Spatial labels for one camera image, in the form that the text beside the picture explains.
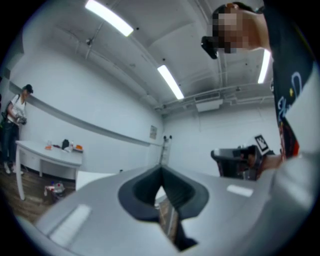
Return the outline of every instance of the fluorescent light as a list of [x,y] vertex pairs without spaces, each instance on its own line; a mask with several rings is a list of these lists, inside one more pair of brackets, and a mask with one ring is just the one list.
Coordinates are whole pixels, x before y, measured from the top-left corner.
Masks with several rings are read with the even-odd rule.
[[122,18],[120,18],[113,11],[109,10],[107,7],[103,6],[97,1],[89,0],[86,3],[85,8],[100,16],[105,21],[109,22],[126,37],[134,31],[134,29],[129,26],[128,23],[126,23]]
[[166,65],[162,65],[161,67],[158,67],[158,71],[160,72],[161,76],[164,78],[168,86],[171,88],[176,98],[178,100],[183,99],[184,95],[182,94],[179,86],[177,85],[175,79],[171,75]]
[[264,50],[263,53],[263,61],[262,61],[262,67],[258,79],[258,84],[263,84],[265,82],[266,74],[268,71],[269,61],[270,61],[270,52],[268,50]]

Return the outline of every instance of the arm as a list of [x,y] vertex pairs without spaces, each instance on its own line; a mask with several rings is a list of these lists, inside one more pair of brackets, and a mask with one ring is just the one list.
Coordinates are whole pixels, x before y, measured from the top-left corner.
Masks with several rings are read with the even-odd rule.
[[17,117],[13,112],[13,107],[14,107],[14,105],[12,104],[12,102],[10,102],[8,109],[7,109],[7,112],[8,112],[8,115],[10,115],[12,118],[16,119]]
[[[255,164],[255,156],[253,154],[248,155],[248,165],[252,168]],[[257,178],[259,179],[262,172],[269,169],[277,169],[282,163],[282,156],[278,155],[265,155],[263,156],[260,168],[257,170]]]
[[26,106],[24,106],[24,109],[23,109],[23,112],[22,112],[22,116],[24,118],[27,118],[27,115],[26,115]]

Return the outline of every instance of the black shirt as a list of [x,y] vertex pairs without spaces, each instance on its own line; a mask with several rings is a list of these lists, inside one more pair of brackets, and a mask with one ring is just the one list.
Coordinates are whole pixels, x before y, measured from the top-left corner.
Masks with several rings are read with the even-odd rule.
[[295,23],[268,0],[264,0],[263,14],[273,58],[273,94],[282,159],[285,160],[296,156],[299,151],[296,136],[286,120],[286,112],[303,91],[312,73],[314,58]]

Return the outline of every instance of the air vent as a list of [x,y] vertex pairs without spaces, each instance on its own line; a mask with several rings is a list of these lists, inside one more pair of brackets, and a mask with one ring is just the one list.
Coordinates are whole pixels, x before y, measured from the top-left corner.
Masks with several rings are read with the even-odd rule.
[[213,92],[210,94],[194,97],[194,100],[196,103],[198,102],[206,102],[206,101],[211,101],[211,100],[218,100],[220,99],[220,92]]
[[223,99],[209,100],[196,102],[195,106],[198,109],[198,112],[217,110],[220,108],[220,105],[223,103]]

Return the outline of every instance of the wooden floor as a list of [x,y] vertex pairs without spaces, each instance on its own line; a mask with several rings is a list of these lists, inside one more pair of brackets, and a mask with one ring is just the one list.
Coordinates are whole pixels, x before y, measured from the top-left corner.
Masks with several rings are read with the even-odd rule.
[[159,220],[160,220],[160,226],[165,233],[165,235],[170,239],[172,243],[174,243],[176,234],[177,234],[177,227],[178,227],[178,213],[173,209],[173,216],[171,215],[171,212],[169,212],[170,201],[168,198],[163,200],[159,204]]
[[[53,205],[50,195],[44,195],[45,186],[50,186],[52,181],[57,183],[61,179],[46,174],[43,174],[43,177],[39,177],[38,172],[26,171],[24,168],[21,168],[21,170],[24,172],[22,175],[24,201],[19,196],[16,174],[6,174],[2,164],[0,164],[0,188],[6,196],[13,213],[34,224]],[[62,184],[66,195],[76,190],[74,181],[63,180]]]

